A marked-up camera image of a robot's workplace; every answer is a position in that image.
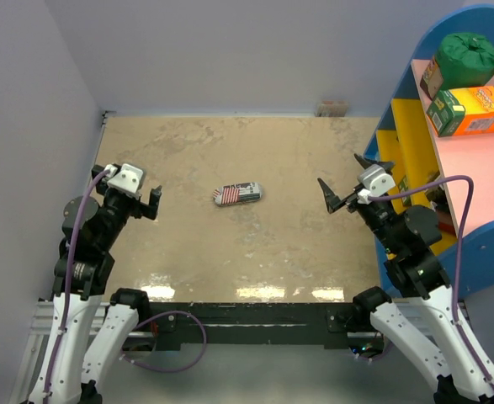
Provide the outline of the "orange green snack box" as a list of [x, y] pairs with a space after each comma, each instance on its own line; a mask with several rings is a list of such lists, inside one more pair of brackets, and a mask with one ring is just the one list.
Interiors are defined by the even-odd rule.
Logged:
[[494, 86], [440, 90], [426, 115], [437, 137], [494, 133]]

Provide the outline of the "dark foil snack packet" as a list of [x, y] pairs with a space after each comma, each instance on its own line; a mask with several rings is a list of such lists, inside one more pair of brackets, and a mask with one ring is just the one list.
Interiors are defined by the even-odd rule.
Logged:
[[437, 214], [439, 230], [456, 236], [457, 231], [454, 228], [444, 185], [436, 185], [425, 190], [424, 193], [431, 208]]

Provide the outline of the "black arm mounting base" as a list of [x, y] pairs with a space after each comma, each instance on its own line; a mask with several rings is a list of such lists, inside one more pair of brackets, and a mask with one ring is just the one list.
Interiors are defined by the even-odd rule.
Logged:
[[351, 303], [178, 303], [151, 302], [144, 320], [163, 314], [148, 325], [136, 326], [127, 346], [139, 338], [143, 348], [179, 350], [202, 342], [228, 345], [315, 345], [350, 349], [375, 356], [388, 340], [355, 315]]

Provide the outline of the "green box in shelf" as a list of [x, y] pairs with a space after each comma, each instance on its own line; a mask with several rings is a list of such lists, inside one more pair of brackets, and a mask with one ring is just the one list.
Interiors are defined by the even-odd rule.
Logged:
[[[397, 186], [400, 194], [403, 194], [410, 189], [407, 176], [405, 174], [403, 175]], [[411, 197], [410, 196], [401, 197], [401, 204], [405, 208], [412, 206]]]

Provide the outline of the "green wrapped package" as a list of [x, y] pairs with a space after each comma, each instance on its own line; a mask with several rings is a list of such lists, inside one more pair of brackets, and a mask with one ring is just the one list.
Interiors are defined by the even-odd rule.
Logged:
[[494, 75], [494, 45], [484, 35], [446, 35], [434, 59], [442, 78], [440, 90], [481, 87]]

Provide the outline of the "small brown printed box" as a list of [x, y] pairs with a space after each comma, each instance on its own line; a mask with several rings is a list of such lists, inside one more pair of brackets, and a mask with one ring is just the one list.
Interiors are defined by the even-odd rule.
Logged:
[[444, 83], [441, 68], [433, 57], [425, 68], [420, 81], [420, 88], [425, 92], [429, 99], [433, 99]]

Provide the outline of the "aluminium table edge rail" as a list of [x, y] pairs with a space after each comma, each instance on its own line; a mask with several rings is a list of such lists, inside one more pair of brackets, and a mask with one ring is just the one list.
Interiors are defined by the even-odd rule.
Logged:
[[113, 110], [105, 110], [102, 112], [100, 116], [99, 138], [103, 137], [109, 119], [115, 117], [116, 114], [117, 112]]

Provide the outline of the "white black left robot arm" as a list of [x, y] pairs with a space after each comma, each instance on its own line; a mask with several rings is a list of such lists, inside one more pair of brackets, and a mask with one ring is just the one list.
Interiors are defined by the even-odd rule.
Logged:
[[147, 294], [118, 289], [98, 330], [93, 321], [114, 266], [110, 249], [129, 218], [157, 217], [161, 188], [144, 204], [103, 185], [98, 202], [89, 194], [64, 208], [65, 235], [54, 268], [53, 315], [49, 341], [29, 403], [100, 403], [104, 378], [132, 330], [151, 322]]

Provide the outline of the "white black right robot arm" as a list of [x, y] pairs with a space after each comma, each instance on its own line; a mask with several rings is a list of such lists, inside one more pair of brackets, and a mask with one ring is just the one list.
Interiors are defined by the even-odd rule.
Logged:
[[394, 344], [433, 389], [437, 403], [494, 403], [494, 363], [459, 308], [457, 286], [431, 246], [440, 241], [437, 214], [423, 205], [401, 213], [389, 192], [396, 186], [393, 162], [356, 155], [363, 168], [353, 192], [339, 198], [321, 181], [327, 211], [358, 213], [390, 254], [385, 270], [392, 285], [420, 314], [431, 335], [412, 325], [381, 288], [353, 298], [354, 325], [373, 328]]

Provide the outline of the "aluminium front frame rail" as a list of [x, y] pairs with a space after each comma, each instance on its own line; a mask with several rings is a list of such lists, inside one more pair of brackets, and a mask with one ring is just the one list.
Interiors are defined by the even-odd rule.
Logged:
[[347, 348], [349, 337], [378, 332], [433, 388], [437, 403], [494, 403], [494, 364], [459, 307], [441, 286], [392, 300], [373, 287], [349, 303], [157, 303], [141, 290], [52, 299], [50, 334], [30, 403], [99, 403], [98, 386], [124, 355], [133, 331], [160, 350], [185, 343], [323, 345]]

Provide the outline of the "printed glasses case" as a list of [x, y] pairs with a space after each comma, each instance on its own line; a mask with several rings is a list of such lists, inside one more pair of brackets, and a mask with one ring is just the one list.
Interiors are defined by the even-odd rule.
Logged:
[[257, 202], [262, 197], [263, 187], [257, 182], [225, 185], [213, 193], [214, 202], [220, 207]]

